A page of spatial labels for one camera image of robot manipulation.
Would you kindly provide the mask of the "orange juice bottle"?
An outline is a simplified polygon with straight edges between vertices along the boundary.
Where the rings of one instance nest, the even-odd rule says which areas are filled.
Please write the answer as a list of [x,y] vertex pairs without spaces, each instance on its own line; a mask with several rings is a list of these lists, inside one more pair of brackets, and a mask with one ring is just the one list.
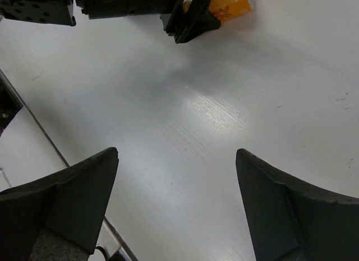
[[209,12],[220,22],[242,16],[254,8],[254,0],[211,0]]

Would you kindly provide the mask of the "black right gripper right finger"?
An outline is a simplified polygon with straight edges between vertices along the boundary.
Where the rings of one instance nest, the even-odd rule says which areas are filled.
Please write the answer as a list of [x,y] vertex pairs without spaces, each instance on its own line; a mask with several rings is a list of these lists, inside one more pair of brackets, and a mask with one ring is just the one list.
[[358,199],[285,173],[246,149],[236,170],[256,260],[358,260]]

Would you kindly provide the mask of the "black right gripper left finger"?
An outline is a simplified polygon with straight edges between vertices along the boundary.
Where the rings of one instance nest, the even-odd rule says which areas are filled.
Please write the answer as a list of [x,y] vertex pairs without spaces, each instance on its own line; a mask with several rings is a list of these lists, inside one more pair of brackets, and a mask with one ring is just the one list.
[[88,260],[118,168],[107,148],[76,165],[1,191],[1,260]]

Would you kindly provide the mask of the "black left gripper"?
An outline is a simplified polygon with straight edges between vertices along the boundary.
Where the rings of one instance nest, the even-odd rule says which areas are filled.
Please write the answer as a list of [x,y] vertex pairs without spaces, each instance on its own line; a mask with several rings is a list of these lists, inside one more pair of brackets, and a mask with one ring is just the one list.
[[90,19],[136,15],[164,15],[164,31],[176,44],[219,29],[221,22],[209,12],[211,0],[76,0]]

